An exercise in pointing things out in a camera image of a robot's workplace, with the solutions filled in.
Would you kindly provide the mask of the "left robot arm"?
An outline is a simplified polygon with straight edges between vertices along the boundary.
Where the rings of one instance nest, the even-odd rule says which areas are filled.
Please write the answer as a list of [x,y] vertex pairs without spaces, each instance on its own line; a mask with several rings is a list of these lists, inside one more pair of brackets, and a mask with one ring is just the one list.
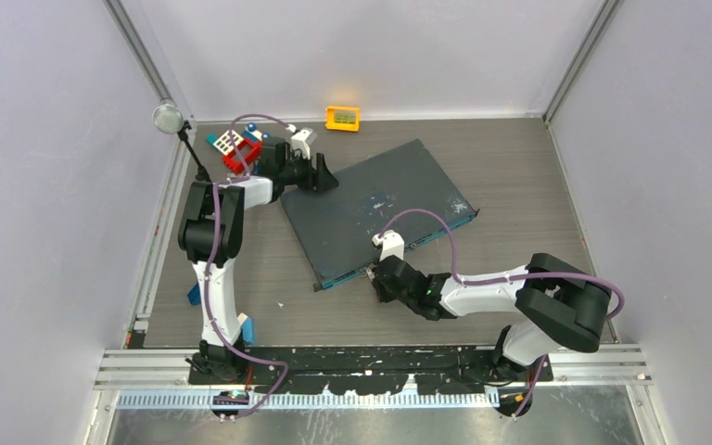
[[303,128],[290,139],[262,141],[256,175],[190,185],[178,230],[180,249],[197,276],[203,327],[189,363],[202,375],[239,382],[251,357],[244,350],[245,316],[235,308],[235,260],[242,248],[247,210],[275,202],[289,186],[323,193],[338,186],[324,155],[311,153],[314,136]]

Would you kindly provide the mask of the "dark grey network switch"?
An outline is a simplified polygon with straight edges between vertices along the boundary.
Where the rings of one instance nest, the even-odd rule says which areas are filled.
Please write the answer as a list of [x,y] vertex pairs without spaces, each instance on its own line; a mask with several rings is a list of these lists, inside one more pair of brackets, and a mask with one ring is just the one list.
[[385,226],[413,249],[470,223],[475,209],[421,140],[338,172],[337,188],[296,189],[280,202],[315,275],[327,290],[377,264],[372,238]]

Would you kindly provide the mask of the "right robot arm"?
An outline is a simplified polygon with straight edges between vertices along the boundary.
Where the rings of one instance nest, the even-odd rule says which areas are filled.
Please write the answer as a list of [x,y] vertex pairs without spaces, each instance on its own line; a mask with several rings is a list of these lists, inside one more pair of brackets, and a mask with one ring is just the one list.
[[509,381],[555,350],[597,351],[611,299],[604,283],[545,253],[512,270],[482,275],[424,274],[391,255],[368,275],[380,301],[397,300],[430,321],[522,314],[522,323],[501,331],[489,356],[495,374]]

